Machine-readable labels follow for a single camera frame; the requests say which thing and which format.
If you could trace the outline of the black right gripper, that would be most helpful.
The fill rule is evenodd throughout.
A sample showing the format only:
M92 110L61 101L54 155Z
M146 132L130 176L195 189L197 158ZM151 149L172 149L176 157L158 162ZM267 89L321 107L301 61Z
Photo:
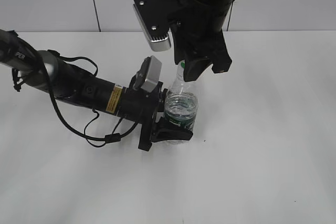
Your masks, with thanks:
M232 64L223 35L223 24L233 0L180 0L181 21L171 27L174 59L184 60L183 80L196 81L211 67L227 72Z

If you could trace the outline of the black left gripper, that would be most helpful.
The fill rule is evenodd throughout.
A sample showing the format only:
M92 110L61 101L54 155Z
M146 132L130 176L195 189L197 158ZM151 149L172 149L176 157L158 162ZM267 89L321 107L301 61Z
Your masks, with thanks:
M117 116L141 125L138 149L149 151L152 143L163 141L189 141L193 132L183 129L165 118L155 123L156 114L168 89L162 91L163 82L150 93L124 87L117 105Z

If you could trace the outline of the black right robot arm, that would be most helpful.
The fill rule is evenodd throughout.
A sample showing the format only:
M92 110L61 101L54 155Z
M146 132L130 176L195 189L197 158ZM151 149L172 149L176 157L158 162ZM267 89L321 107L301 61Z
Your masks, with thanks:
M170 14L174 60L184 62L183 80L191 82L211 67L227 72L232 64L223 34L223 24L234 0L178 0Z

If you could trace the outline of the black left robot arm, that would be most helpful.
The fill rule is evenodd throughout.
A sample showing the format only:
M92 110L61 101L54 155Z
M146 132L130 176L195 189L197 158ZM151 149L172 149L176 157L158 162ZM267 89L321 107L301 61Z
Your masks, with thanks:
M52 106L63 125L58 102L104 112L140 126L138 147L150 150L153 143L189 141L192 132L173 124L163 112L167 91L159 80L162 64L154 56L146 57L129 85L123 87L98 78L74 64L74 58L63 57L55 50L36 50L11 31L1 31L1 64L12 70L14 89L28 85L49 94Z

